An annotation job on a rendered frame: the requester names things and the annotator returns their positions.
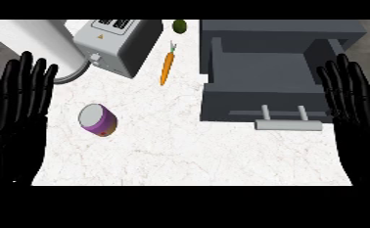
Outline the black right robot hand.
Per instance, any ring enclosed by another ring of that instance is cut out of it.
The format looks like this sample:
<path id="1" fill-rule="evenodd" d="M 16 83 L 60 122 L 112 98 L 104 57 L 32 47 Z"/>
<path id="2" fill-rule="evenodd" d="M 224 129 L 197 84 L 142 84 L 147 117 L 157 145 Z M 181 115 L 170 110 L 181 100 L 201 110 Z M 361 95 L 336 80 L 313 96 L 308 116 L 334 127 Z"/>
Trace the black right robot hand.
<path id="1" fill-rule="evenodd" d="M 353 186 L 370 188 L 370 82 L 344 54 L 316 68 L 333 117 L 339 162 Z"/>

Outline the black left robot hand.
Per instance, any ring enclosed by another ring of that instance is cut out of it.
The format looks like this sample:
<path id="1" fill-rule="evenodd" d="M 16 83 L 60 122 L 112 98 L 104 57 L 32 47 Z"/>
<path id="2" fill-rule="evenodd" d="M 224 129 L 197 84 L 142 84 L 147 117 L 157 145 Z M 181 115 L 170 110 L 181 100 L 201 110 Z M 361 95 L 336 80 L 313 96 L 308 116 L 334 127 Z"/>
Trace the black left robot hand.
<path id="1" fill-rule="evenodd" d="M 57 65 L 25 51 L 0 77 L 0 189 L 29 187 L 44 159 L 47 110 Z"/>

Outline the purple can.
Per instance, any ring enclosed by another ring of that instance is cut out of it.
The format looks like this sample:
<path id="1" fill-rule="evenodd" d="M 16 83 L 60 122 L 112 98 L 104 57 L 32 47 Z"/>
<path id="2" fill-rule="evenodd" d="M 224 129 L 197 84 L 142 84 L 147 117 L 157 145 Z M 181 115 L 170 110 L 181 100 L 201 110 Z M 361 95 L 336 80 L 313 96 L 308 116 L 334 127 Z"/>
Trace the purple can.
<path id="1" fill-rule="evenodd" d="M 89 104 L 78 114 L 81 127 L 100 137 L 112 135 L 116 129 L 116 117 L 101 104 Z"/>

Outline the dark grey open drawer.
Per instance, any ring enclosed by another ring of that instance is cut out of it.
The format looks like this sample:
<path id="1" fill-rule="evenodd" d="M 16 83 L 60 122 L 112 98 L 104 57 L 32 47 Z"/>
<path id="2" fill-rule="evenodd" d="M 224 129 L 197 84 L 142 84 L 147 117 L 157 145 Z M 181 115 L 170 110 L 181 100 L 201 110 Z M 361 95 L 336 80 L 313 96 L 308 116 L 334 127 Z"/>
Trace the dark grey open drawer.
<path id="1" fill-rule="evenodd" d="M 210 40 L 207 82 L 203 84 L 201 121 L 252 122 L 262 109 L 274 119 L 331 121 L 316 68 L 336 56 L 333 43 L 312 41 L 299 53 L 229 53 L 219 38 Z"/>

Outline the dark grey drawer cabinet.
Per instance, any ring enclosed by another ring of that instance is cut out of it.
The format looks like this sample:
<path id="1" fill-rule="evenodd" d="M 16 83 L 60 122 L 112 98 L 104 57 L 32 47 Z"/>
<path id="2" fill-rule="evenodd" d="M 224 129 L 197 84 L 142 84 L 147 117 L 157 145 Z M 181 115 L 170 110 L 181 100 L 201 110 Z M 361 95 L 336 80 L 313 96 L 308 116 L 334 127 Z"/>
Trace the dark grey drawer cabinet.
<path id="1" fill-rule="evenodd" d="M 299 53 L 325 39 L 336 53 L 365 34 L 356 20 L 201 20 L 199 22 L 199 69 L 207 76 L 210 40 L 219 38 L 229 53 Z"/>

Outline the grey toaster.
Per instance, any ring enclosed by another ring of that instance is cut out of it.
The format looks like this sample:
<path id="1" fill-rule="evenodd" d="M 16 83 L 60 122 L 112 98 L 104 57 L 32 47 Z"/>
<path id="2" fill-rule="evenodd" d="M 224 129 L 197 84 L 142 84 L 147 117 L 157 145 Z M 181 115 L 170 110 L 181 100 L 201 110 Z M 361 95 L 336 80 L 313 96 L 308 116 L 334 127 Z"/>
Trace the grey toaster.
<path id="1" fill-rule="evenodd" d="M 162 31 L 160 20 L 89 20 L 73 42 L 97 68 L 132 78 Z"/>

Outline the orange carrot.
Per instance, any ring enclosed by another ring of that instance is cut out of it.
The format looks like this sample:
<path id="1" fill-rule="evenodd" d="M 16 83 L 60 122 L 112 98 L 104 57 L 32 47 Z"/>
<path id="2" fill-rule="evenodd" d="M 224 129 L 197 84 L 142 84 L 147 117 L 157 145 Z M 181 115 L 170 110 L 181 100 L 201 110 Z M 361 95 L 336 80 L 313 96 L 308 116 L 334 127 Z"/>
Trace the orange carrot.
<path id="1" fill-rule="evenodd" d="M 170 70 L 170 66 L 172 66 L 173 58 L 175 58 L 175 54 L 173 54 L 175 49 L 176 49 L 176 44 L 170 41 L 170 51 L 166 54 L 165 62 L 163 62 L 163 67 L 162 67 L 162 74 L 160 74 L 160 80 L 159 80 L 160 86 L 163 86 L 165 83 L 166 83 L 166 79 L 168 79 L 168 75 L 169 75 L 169 70 Z"/>

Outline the green avocado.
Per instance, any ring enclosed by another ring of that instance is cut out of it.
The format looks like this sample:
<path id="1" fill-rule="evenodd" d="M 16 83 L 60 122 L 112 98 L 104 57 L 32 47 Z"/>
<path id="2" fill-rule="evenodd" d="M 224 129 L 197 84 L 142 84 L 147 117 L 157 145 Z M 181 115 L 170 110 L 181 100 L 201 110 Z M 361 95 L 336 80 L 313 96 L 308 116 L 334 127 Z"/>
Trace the green avocado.
<path id="1" fill-rule="evenodd" d="M 184 20 L 173 20 L 172 30 L 178 34 L 182 34 L 185 32 L 185 21 Z"/>

